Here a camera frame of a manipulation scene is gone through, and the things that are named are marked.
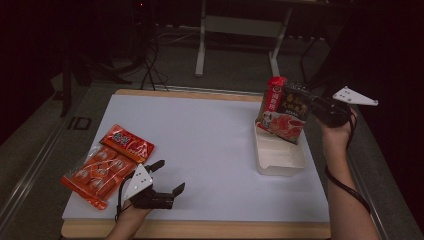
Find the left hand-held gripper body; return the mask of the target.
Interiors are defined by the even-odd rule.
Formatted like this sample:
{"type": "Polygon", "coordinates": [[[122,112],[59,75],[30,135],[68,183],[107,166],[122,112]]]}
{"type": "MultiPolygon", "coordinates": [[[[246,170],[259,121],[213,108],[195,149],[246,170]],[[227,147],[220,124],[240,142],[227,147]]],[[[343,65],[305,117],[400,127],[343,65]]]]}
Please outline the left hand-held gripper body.
{"type": "Polygon", "coordinates": [[[133,173],[123,199],[129,200],[139,209],[171,209],[174,199],[172,193],[159,193],[153,189],[153,178],[146,171],[146,166],[139,164],[133,173]]]}

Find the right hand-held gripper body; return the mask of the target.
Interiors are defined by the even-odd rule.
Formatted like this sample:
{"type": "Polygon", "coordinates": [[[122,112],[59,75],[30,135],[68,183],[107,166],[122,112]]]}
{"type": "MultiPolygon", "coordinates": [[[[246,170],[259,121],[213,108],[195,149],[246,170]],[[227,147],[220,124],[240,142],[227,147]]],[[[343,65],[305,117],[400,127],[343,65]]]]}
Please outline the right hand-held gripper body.
{"type": "Polygon", "coordinates": [[[349,120],[349,104],[377,106],[379,101],[371,99],[345,86],[334,93],[330,98],[324,98],[325,108],[312,107],[312,113],[329,127],[339,127],[349,120]]]}

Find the red black hotpot seasoning packet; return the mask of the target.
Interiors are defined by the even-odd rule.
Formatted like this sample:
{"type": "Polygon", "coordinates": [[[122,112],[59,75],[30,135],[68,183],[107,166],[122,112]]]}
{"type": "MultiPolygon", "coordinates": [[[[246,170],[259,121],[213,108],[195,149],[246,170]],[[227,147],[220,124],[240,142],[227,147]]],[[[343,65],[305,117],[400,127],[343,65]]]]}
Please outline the red black hotpot seasoning packet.
{"type": "Polygon", "coordinates": [[[274,76],[267,83],[256,125],[293,144],[298,143],[311,108],[305,87],[286,77],[274,76]]]}

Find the orange snack packet clear window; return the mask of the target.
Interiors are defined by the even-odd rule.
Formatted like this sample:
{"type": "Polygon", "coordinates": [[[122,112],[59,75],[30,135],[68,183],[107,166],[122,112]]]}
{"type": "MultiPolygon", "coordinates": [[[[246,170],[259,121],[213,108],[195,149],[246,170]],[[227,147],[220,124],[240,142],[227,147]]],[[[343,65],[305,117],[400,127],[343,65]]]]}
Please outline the orange snack packet clear window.
{"type": "Polygon", "coordinates": [[[61,183],[98,210],[104,210],[110,195],[123,179],[144,164],[155,145],[113,125],[89,154],[88,159],[61,178],[61,183]]]}

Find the white plastic bin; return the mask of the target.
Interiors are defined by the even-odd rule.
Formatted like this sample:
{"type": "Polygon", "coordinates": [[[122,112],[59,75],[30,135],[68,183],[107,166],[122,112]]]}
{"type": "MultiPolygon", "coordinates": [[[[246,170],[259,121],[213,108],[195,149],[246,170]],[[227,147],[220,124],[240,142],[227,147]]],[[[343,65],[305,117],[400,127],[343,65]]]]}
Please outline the white plastic bin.
{"type": "Polygon", "coordinates": [[[254,127],[257,170],[267,176],[294,176],[308,163],[305,150],[308,148],[304,132],[297,144],[285,141],[258,126],[254,127]]]}

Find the person's right hand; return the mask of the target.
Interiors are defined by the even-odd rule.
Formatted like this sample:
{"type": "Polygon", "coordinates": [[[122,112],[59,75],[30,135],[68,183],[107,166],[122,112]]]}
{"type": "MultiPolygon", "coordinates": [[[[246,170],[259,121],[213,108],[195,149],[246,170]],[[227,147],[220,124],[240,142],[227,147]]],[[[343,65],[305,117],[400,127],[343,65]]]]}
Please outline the person's right hand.
{"type": "Polygon", "coordinates": [[[350,109],[349,120],[339,127],[329,127],[319,119],[317,119],[317,123],[321,127],[323,144],[325,146],[347,149],[356,130],[357,113],[353,109],[350,109]]]}

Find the person's left hand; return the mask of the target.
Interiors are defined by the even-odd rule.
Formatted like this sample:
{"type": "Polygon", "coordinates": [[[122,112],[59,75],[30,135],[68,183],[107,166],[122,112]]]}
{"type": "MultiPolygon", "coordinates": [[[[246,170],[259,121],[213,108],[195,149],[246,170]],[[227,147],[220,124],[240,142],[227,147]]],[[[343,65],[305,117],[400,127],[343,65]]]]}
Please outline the person's left hand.
{"type": "Polygon", "coordinates": [[[118,223],[142,223],[151,213],[151,209],[135,208],[130,201],[125,201],[118,216],[118,223]]]}

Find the black stand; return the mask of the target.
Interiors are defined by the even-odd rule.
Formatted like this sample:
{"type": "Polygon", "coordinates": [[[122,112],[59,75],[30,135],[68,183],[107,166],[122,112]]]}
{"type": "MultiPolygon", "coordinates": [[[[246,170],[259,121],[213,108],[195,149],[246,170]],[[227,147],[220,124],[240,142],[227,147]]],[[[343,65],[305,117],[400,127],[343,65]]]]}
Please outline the black stand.
{"type": "Polygon", "coordinates": [[[333,41],[328,41],[327,39],[322,41],[327,46],[326,55],[320,62],[316,71],[310,76],[307,76],[303,64],[304,58],[308,55],[310,50],[321,41],[320,38],[311,40],[310,44],[301,55],[299,65],[307,89],[321,89],[323,97],[331,98],[333,94],[350,82],[352,69],[347,63],[345,45],[339,37],[336,37],[333,41]]]}
{"type": "Polygon", "coordinates": [[[108,70],[100,63],[93,59],[73,50],[70,47],[65,47],[62,51],[62,112],[61,117],[64,117],[72,106],[72,83],[71,77],[74,76],[77,83],[81,86],[89,86],[92,79],[88,71],[89,68],[100,73],[107,80],[118,84],[129,84],[120,78],[112,70],[108,70]]]}

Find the white table mat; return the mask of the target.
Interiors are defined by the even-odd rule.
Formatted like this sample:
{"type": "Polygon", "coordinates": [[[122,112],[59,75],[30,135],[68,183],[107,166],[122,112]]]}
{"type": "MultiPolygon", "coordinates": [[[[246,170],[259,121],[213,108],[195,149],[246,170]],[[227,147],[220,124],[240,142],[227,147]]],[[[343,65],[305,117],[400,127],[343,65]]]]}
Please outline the white table mat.
{"type": "Polygon", "coordinates": [[[96,136],[115,124],[153,143],[151,161],[165,165],[153,187],[169,192],[184,183],[170,210],[152,220],[328,221],[327,200],[309,148],[307,166],[294,176],[257,170],[257,102],[170,97],[111,97],[96,136]]]}

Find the grey metal frame table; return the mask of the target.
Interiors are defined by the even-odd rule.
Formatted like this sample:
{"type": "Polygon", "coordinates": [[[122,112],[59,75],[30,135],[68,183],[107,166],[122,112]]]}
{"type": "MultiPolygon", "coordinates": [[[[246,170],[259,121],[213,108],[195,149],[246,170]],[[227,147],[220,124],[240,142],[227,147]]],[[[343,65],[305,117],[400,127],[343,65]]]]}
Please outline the grey metal frame table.
{"type": "Polygon", "coordinates": [[[200,40],[194,72],[196,77],[202,77],[204,74],[206,53],[205,37],[207,32],[274,38],[276,40],[275,46],[273,50],[268,53],[268,58],[272,75],[278,76],[280,74],[277,56],[293,12],[292,7],[285,11],[281,22],[208,15],[206,13],[206,8],[207,0],[202,0],[200,40]]]}

